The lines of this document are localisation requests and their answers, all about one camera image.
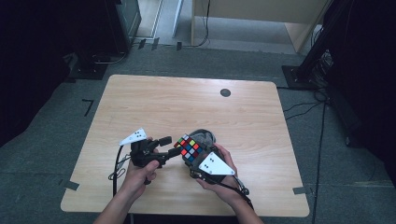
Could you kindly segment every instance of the gray carpet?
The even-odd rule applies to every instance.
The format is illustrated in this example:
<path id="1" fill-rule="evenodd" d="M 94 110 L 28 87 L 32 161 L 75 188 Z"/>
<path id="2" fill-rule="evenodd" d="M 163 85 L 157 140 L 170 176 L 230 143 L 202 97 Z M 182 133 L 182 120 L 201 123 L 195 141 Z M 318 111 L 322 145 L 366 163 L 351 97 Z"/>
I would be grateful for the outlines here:
<path id="1" fill-rule="evenodd" d="M 262 80 L 287 87 L 281 65 L 299 65 L 303 59 L 296 54 L 222 49 L 176 51 L 174 47 L 159 46 L 151 50 L 147 45 L 132 49 L 120 63 L 111 64 L 103 80 L 61 84 L 29 128 L 0 148 L 0 223 L 92 223 L 97 217 L 63 212 L 60 204 L 64 189 L 59 182 L 73 172 L 109 76 Z M 315 102 L 312 91 L 278 92 L 284 109 Z M 82 99 L 94 100 L 86 117 L 89 103 Z M 296 106 L 285 113 L 285 118 L 305 112 L 310 106 Z M 324 109 L 316 223 L 394 223 L 396 190 L 383 163 L 364 148 L 346 147 L 344 130 L 334 109 Z M 319 105 L 287 120 L 311 214 L 300 218 L 263 217 L 265 223 L 312 222 L 315 195 L 309 191 L 316 190 L 322 111 L 323 105 Z"/>

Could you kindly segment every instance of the black circle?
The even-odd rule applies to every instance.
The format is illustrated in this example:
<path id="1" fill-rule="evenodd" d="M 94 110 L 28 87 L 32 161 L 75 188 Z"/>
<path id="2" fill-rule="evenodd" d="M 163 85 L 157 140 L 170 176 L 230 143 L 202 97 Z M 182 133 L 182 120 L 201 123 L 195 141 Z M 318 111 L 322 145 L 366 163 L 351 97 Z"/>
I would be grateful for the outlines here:
<path id="1" fill-rule="evenodd" d="M 231 95 L 231 92 L 230 92 L 229 90 L 227 90 L 227 89 L 222 89 L 222 90 L 220 91 L 220 94 L 221 94 L 222 96 L 224 96 L 224 97 L 229 97 L 229 96 Z"/>

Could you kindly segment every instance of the person's right hand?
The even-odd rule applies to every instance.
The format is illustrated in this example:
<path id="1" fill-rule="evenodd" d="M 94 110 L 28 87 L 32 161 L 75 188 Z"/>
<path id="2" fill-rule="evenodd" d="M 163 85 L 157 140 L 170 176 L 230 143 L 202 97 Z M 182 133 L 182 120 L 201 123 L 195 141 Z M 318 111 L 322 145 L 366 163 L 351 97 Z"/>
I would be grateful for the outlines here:
<path id="1" fill-rule="evenodd" d="M 214 145 L 219 149 L 219 152 L 223 156 L 225 162 L 235 171 L 235 176 L 238 176 L 236 167 L 233 164 L 233 159 L 231 158 L 231 153 L 219 144 L 215 143 Z M 216 184 L 211 185 L 199 178 L 196 179 L 196 181 L 202 186 L 202 188 L 214 191 L 219 196 L 219 198 L 221 198 L 224 202 L 226 202 L 230 206 L 236 205 L 239 202 L 244 202 L 244 199 L 232 189 L 227 189 L 224 188 L 223 186 Z M 235 179 L 230 175 L 227 175 L 221 183 L 239 189 L 239 186 L 236 183 Z"/>

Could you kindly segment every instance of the tape mark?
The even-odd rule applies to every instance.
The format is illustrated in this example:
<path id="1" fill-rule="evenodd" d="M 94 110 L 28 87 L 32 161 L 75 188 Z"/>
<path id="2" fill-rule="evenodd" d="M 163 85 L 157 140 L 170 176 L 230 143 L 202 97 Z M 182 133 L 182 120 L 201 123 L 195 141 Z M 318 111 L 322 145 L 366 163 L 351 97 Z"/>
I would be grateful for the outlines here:
<path id="1" fill-rule="evenodd" d="M 84 117 L 87 117 L 88 113 L 90 113 L 91 107 L 93 105 L 93 100 L 86 100 L 86 99 L 82 99 L 83 102 L 90 102 L 90 105 L 88 106 L 87 112 L 85 112 Z"/>
<path id="2" fill-rule="evenodd" d="M 59 182 L 59 186 L 64 187 L 66 189 L 78 190 L 79 184 L 72 182 L 70 180 L 61 179 Z"/>
<path id="3" fill-rule="evenodd" d="M 181 46 L 182 46 L 182 43 L 181 42 L 177 42 L 176 51 L 181 50 Z"/>
<path id="4" fill-rule="evenodd" d="M 142 39 L 139 43 L 139 49 L 142 49 L 143 47 L 145 47 L 146 44 L 146 39 Z"/>
<path id="5" fill-rule="evenodd" d="M 157 37 L 154 39 L 154 43 L 152 43 L 151 50 L 155 50 L 158 47 L 158 42 L 160 41 L 160 38 Z"/>
<path id="6" fill-rule="evenodd" d="M 293 192 L 294 192 L 294 194 L 308 194 L 305 187 L 294 188 Z"/>

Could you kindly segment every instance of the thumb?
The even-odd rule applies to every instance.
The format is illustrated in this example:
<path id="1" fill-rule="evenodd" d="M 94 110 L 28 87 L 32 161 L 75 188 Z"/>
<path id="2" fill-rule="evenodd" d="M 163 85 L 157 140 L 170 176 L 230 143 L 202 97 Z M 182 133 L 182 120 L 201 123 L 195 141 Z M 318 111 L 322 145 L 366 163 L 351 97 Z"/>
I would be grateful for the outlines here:
<path id="1" fill-rule="evenodd" d="M 196 181 L 199 185 L 201 185 L 201 187 L 202 187 L 203 189 L 207 189 L 207 184 L 206 184 L 206 182 L 205 182 L 204 180 L 197 178 L 197 179 L 195 179 L 195 181 Z"/>
<path id="2" fill-rule="evenodd" d="M 145 166 L 146 174 L 151 174 L 151 173 L 153 173 L 153 172 L 158 168 L 159 165 L 160 165 L 160 163 L 159 163 L 158 161 L 151 161 L 151 162 L 149 162 L 149 163 Z"/>

